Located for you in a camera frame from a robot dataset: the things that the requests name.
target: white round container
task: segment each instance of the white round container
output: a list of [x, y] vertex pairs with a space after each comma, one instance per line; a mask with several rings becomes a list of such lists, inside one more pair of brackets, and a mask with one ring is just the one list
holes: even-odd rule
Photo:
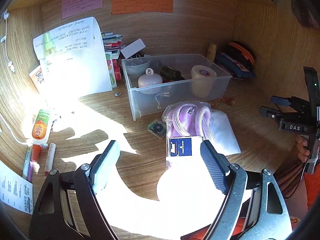
[[[153, 74], [153, 75], [144, 74], [138, 80], [139, 88], [149, 87], [149, 86], [158, 85], [158, 84], [162, 84], [162, 77], [158, 74]], [[151, 88], [150, 90], [149, 89], [141, 90], [141, 93], [147, 94], [147, 95], [155, 94], [155, 93], [158, 93], [160, 90], [161, 88]]]
[[198, 80], [192, 82], [192, 93], [197, 97], [206, 98], [215, 82], [217, 73], [209, 67], [196, 65], [191, 69], [191, 76], [192, 79]]

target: yellow bottle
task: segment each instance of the yellow bottle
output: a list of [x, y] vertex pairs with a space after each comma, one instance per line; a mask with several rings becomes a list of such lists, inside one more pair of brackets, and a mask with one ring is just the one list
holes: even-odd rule
[[31, 161], [37, 162], [39, 159], [41, 146], [47, 145], [53, 123], [53, 114], [50, 109], [40, 109], [32, 129], [32, 155]]
[[46, 57], [56, 53], [56, 48], [53, 45], [50, 32], [46, 32], [43, 34], [43, 42], [44, 42], [44, 49], [45, 49], [44, 55]]

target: orange sticky note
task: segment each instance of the orange sticky note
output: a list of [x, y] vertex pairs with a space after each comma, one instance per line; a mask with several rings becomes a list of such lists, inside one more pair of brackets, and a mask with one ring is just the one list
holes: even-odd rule
[[111, 0], [112, 14], [134, 12], [173, 13], [173, 0]]

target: human hand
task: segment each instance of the human hand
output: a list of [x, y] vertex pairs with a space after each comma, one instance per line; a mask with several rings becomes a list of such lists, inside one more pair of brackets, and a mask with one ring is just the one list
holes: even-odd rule
[[307, 146], [307, 140], [301, 137], [301, 135], [299, 134], [296, 136], [296, 140], [297, 140], [297, 148], [299, 151], [298, 157], [302, 162], [306, 162], [310, 154], [310, 151], [307, 150], [305, 147]]

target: white cable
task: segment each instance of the white cable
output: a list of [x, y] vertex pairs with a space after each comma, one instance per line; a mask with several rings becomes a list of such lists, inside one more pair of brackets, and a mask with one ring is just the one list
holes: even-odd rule
[[5, 46], [5, 55], [7, 56], [8, 62], [10, 61], [8, 58], [8, 53], [7, 53], [7, 19], [5, 19], [5, 40], [4, 40], [4, 46]]
[[9, 126], [9, 124], [6, 122], [6, 120], [4, 119], [4, 117], [2, 116], [2, 114], [0, 114], [1, 119], [3, 120], [4, 124], [6, 125], [6, 127], [8, 128], [8, 130], [11, 132], [12, 136], [14, 137], [14, 139], [17, 141], [17, 143], [20, 143], [22, 145], [29, 145], [29, 143], [27, 142], [21, 142], [17, 139], [17, 137], [14, 135], [11, 127]]
[[5, 40], [4, 40], [5, 55], [6, 55], [7, 60], [8, 60], [8, 67], [11, 69], [12, 72], [15, 72], [16, 70], [14, 69], [12, 61], [9, 60], [8, 53], [7, 53], [7, 19], [8, 19], [8, 17], [9, 17], [9, 14], [8, 14], [8, 12], [6, 10], [4, 15], [3, 15], [3, 18], [5, 20]]

